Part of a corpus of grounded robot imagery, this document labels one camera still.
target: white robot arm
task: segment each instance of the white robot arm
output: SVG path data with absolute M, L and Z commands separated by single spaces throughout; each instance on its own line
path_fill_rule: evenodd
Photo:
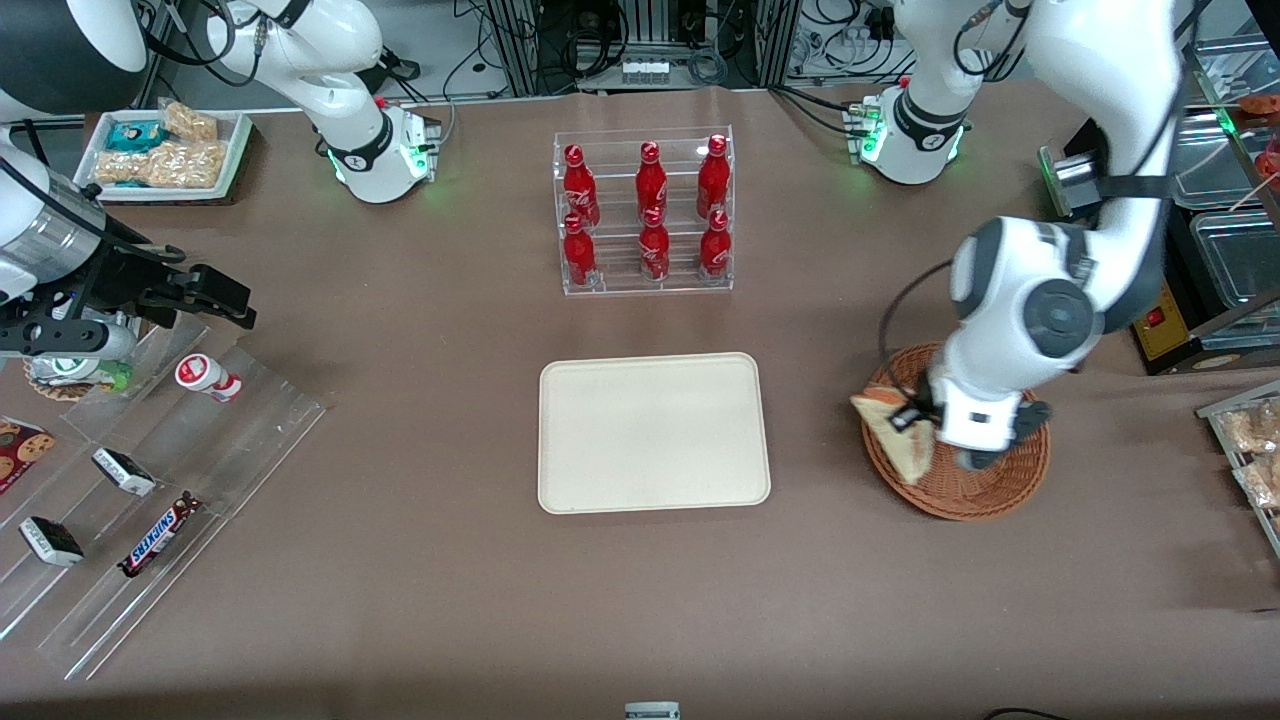
M 379 108 L 357 70 L 374 67 L 383 35 L 358 0 L 234 0 L 234 42 L 223 58 L 302 108 L 329 145 L 329 158 L 352 195 L 366 202 L 401 197 L 431 170 L 431 137 L 422 117 Z M 221 54 L 225 20 L 210 15 L 210 46 Z
M 956 135 L 980 81 L 956 67 L 960 26 L 938 28 L 940 18 L 956 18 L 957 5 L 986 6 L 1000 23 L 982 46 L 1002 49 L 1025 26 L 1016 40 L 1037 76 L 1102 129 L 1106 173 L 1119 188 L 1093 229 L 996 218 L 956 252 L 951 299 L 961 327 L 927 370 L 920 402 L 941 419 L 940 439 L 968 450 L 961 456 L 978 469 L 1047 419 L 1046 407 L 1023 404 L 1024 389 L 1075 368 L 1103 333 L 1124 328 L 1155 300 L 1181 74 L 1174 0 L 897 0 L 922 69 L 899 97 L 882 102 L 888 111 L 873 165 L 891 179 L 925 182 L 941 172 L 948 146 L 928 138 Z M 919 36 L 918 20 L 927 28 Z M 979 68 L 977 58 L 960 55 Z
M 152 246 L 9 141 L 5 123 L 128 105 L 146 65 L 129 0 L 0 3 L 0 357 L 122 357 L 137 338 L 111 322 L 119 313 L 253 327 L 247 287 L 173 266 L 182 251 Z

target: bread slice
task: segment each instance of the bread slice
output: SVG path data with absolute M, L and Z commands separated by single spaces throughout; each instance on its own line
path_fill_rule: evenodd
M 890 418 L 906 405 L 906 397 L 896 388 L 869 384 L 849 400 L 876 434 L 902 482 L 909 486 L 919 482 L 933 462 L 933 424 L 920 421 L 904 432 L 893 429 Z

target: snickers bar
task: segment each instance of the snickers bar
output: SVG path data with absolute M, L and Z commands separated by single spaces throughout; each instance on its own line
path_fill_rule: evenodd
M 196 510 L 200 510 L 201 505 L 204 502 L 192 497 L 189 492 L 183 491 L 182 497 L 174 501 L 169 510 L 165 510 L 160 520 L 142 538 L 142 542 L 133 548 L 133 552 L 119 562 L 118 566 L 120 570 L 124 570 L 124 575 L 127 578 L 137 578 L 138 573 L 145 570 L 160 555 L 160 551 L 173 541 L 178 530 L 187 524 L 187 518 Z

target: coca-cola bottle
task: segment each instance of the coca-cola bottle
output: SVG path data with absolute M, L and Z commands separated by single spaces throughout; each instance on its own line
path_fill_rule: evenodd
M 582 146 L 564 147 L 564 200 L 571 213 L 577 213 L 593 228 L 600 224 L 600 201 L 595 195 L 595 176 L 582 158 Z
M 658 143 L 645 141 L 640 145 L 640 172 L 636 173 L 636 211 L 643 214 L 648 208 L 667 211 L 667 170 L 658 161 Z
M 723 135 L 713 135 L 707 141 L 707 158 L 698 170 L 698 217 L 705 218 L 712 210 L 724 209 L 728 197 L 728 159 L 724 150 L 728 149 L 728 138 Z
M 579 287 L 591 287 L 600 279 L 595 268 L 595 243 L 586 234 L 586 223 L 581 215 L 571 213 L 564 218 L 564 260 L 568 263 L 568 279 Z
M 654 282 L 667 279 L 671 270 L 671 236 L 662 227 L 664 219 L 662 208 L 645 208 L 644 228 L 640 229 L 640 274 Z
M 728 237 L 728 214 L 724 210 L 712 210 L 707 223 L 709 227 L 703 233 L 698 252 L 698 277 L 703 282 L 718 283 L 728 273 L 730 249 L 733 247 L 733 241 Z

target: brown table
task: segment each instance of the brown table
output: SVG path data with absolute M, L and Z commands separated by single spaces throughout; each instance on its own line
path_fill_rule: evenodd
M 332 411 L 99 678 L 0 644 L 0 717 L 1280 716 L 1280 625 L 1249 612 L 1280 606 L 1276 562 L 1193 416 L 1275 373 L 1146 378 L 1106 338 L 1042 389 L 1050 475 L 989 524 L 873 473 L 846 398 L 882 309 L 983 220 L 1043 215 L 1034 151 L 1082 120 L 1019 82 L 972 117 L 951 169 L 899 187 L 764 92 L 466 106 L 439 181 L 389 206 L 334 182 L 302 115 L 256 117 L 242 202 L 115 213 L 250 284 L 241 345 Z M 737 290 L 564 299 L 552 133 L 714 123 L 737 141 Z M 893 342 L 954 325 L 936 281 Z M 547 363 L 730 350 L 760 365 L 768 501 L 539 509 Z M 4 411 L 52 421 L 19 375 Z

